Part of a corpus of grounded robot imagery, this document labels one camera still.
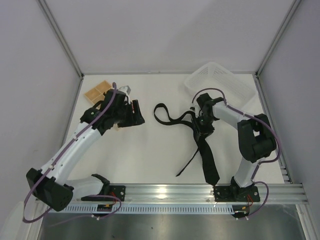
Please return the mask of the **black necktie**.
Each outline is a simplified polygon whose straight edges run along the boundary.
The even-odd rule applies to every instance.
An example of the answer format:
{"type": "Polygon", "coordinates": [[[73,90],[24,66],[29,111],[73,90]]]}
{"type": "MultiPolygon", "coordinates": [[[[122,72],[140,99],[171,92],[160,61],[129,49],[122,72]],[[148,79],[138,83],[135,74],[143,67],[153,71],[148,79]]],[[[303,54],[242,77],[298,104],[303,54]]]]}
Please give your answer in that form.
{"type": "Polygon", "coordinates": [[[214,156],[206,138],[215,130],[211,123],[201,125],[201,119],[196,117],[194,111],[188,110],[178,118],[171,118],[169,110],[164,103],[158,103],[153,109],[155,120],[164,126],[185,125],[192,129],[193,139],[197,145],[196,153],[200,153],[202,160],[202,171],[205,182],[211,186],[215,186],[220,180],[220,176],[215,164],[214,156]],[[168,121],[160,120],[156,115],[156,110],[163,108],[167,114],[168,121]]]}

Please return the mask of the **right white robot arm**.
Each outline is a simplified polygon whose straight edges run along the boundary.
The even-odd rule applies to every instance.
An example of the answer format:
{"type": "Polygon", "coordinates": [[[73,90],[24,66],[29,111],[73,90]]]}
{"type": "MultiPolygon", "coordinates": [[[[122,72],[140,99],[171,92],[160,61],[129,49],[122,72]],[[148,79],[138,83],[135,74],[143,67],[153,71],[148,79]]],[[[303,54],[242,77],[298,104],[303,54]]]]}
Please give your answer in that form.
{"type": "Polygon", "coordinates": [[[205,182],[215,186],[220,180],[213,153],[206,138],[214,132],[213,123],[221,120],[236,129],[238,147],[242,156],[230,186],[236,191],[252,187],[258,165],[277,147],[268,117],[265,114],[246,115],[227,104],[222,97],[211,98],[208,93],[201,94],[196,102],[200,108],[200,114],[193,117],[191,123],[193,138],[202,159],[205,182]]]}

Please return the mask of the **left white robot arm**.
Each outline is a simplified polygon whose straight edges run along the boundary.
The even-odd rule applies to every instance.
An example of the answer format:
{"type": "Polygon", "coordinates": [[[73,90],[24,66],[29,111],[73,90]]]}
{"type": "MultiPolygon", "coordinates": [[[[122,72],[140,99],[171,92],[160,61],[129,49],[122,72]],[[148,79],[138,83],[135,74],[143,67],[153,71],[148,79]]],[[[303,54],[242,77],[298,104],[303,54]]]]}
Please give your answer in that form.
{"type": "Polygon", "coordinates": [[[110,89],[104,99],[87,109],[70,139],[54,157],[40,169],[31,168],[26,179],[31,193],[56,212],[64,210],[71,201],[106,195],[109,181],[99,175],[69,180],[69,175],[86,153],[107,130],[139,126],[145,123],[139,102],[130,99],[131,89],[125,85],[110,89]]]}

